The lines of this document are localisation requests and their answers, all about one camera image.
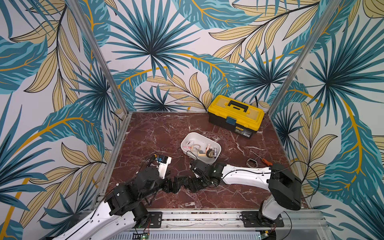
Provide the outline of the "white fitness band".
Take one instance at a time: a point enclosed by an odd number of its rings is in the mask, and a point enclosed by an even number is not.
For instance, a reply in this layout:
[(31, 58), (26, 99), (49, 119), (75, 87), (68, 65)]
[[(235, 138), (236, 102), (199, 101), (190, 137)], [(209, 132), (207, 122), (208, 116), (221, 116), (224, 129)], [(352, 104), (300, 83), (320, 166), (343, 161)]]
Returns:
[(246, 165), (248, 168), (258, 168), (259, 167), (257, 160), (254, 160), (254, 159), (247, 159)]

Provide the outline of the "pink white watch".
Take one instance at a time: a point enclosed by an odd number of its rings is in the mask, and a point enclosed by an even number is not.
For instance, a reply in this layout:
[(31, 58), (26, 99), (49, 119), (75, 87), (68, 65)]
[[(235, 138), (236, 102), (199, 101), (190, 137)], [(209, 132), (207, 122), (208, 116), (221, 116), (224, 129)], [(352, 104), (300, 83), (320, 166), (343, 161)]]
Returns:
[(193, 141), (188, 141), (184, 146), (184, 148), (190, 150), (192, 146), (193, 146)]

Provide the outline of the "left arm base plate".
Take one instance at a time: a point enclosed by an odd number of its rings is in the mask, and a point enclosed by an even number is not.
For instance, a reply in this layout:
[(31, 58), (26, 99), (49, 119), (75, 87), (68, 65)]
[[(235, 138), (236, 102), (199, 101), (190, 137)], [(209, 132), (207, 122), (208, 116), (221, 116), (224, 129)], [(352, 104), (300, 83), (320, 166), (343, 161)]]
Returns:
[(162, 226), (163, 212), (149, 212), (139, 218), (135, 218), (137, 229), (160, 229)]

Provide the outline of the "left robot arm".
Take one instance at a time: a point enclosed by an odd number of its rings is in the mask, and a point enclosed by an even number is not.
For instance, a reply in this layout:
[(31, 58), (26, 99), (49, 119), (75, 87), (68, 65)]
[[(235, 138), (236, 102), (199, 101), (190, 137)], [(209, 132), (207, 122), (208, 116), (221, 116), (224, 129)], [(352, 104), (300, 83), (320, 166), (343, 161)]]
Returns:
[(158, 192), (176, 194), (190, 179), (161, 178), (158, 168), (147, 167), (124, 184), (116, 186), (99, 206), (56, 240), (108, 240), (137, 225), (144, 226), (149, 212), (143, 200)]

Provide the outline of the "brown leather gold watch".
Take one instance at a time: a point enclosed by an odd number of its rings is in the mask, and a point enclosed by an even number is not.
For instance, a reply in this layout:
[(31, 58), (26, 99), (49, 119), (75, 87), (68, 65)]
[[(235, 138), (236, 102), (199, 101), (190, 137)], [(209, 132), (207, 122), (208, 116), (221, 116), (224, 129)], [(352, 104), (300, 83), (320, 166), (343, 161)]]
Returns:
[(213, 149), (209, 149), (207, 152), (206, 152), (206, 156), (208, 158), (214, 158), (215, 157), (215, 150)]

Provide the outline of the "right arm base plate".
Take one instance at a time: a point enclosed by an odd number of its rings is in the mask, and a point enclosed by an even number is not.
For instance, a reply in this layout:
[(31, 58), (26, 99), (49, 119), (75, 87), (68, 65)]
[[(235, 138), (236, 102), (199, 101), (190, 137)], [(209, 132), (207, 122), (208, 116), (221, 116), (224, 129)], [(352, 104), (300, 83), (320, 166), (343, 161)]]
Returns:
[(245, 228), (282, 228), (284, 222), (281, 215), (276, 220), (270, 220), (263, 217), (258, 211), (243, 211), (240, 215), (240, 220), (243, 222)]

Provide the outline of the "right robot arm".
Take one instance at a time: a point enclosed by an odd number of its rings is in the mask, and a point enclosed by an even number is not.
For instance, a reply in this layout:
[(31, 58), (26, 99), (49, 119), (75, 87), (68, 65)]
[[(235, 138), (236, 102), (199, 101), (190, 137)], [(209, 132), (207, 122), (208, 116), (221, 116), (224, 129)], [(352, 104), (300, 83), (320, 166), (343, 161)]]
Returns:
[(263, 201), (258, 219), (273, 223), (286, 210), (299, 211), (302, 202), (302, 181), (288, 167), (272, 164), (265, 168), (242, 168), (224, 163), (208, 165), (200, 160), (192, 161), (195, 174), (185, 187), (195, 193), (208, 187), (245, 185), (267, 190), (271, 195)]

